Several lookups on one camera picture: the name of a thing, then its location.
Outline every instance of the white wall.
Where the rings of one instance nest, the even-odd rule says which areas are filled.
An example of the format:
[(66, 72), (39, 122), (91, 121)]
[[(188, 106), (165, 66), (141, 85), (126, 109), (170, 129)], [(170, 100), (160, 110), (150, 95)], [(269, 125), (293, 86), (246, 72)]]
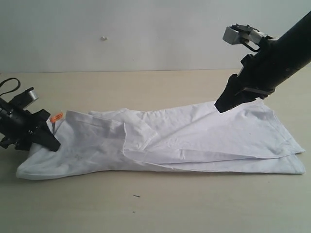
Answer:
[(226, 26), (282, 35), (310, 9), (311, 0), (0, 0), (0, 72), (240, 68), (248, 50), (222, 40)]

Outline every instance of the cable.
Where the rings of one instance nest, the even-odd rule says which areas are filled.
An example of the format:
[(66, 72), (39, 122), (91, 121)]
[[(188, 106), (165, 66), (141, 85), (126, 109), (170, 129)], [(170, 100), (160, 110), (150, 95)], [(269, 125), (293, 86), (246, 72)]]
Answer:
[(11, 81), (11, 80), (16, 80), (17, 81), (17, 87), (15, 87), (13, 90), (11, 91), (7, 91), (7, 92), (4, 92), (2, 94), (0, 94), (0, 97), (4, 94), (8, 94), (8, 93), (11, 93), (11, 92), (14, 92), (14, 91), (17, 91), (19, 88), (20, 88), (20, 81), (17, 79), (17, 78), (9, 78), (9, 79), (6, 79), (4, 80), (3, 82), (0, 83), (0, 88), (8, 81)]

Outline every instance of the table surface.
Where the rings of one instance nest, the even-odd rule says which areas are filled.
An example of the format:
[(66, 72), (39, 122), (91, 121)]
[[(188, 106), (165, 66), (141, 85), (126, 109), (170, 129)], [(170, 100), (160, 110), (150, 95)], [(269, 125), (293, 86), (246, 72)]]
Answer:
[[(156, 110), (216, 100), (237, 70), (1, 74), (35, 87), (28, 109)], [(17, 179), (27, 154), (0, 150), (0, 231), (6, 233), (309, 233), (311, 68), (265, 100), (307, 150), (304, 175), (98, 172)], [(9, 100), (13, 94), (4, 99)]]

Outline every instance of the black cable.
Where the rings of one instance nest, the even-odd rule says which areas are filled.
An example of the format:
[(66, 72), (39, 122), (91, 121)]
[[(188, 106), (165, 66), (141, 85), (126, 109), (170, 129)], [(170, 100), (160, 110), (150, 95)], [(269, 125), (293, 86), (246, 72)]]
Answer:
[(11, 80), (16, 80), (17, 81), (17, 87), (15, 87), (13, 90), (11, 91), (7, 91), (7, 92), (4, 92), (2, 94), (0, 94), (0, 97), (4, 94), (8, 94), (8, 93), (11, 93), (11, 92), (14, 92), (14, 91), (17, 91), (19, 88), (20, 88), (20, 81), (17, 79), (17, 78), (9, 78), (9, 79), (6, 79), (4, 80), (3, 82), (0, 83), (0, 88), (8, 81), (11, 81)]

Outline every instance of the orange tag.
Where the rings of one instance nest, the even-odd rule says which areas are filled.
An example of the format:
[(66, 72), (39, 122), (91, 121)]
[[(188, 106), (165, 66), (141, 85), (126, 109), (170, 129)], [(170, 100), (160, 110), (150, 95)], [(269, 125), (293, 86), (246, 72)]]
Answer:
[(63, 113), (58, 113), (58, 114), (56, 114), (55, 116), (52, 116), (52, 117), (50, 117), (50, 122), (52, 123), (52, 124), (54, 124), (56, 121), (58, 121), (58, 120), (60, 120), (61, 118), (63, 118)]

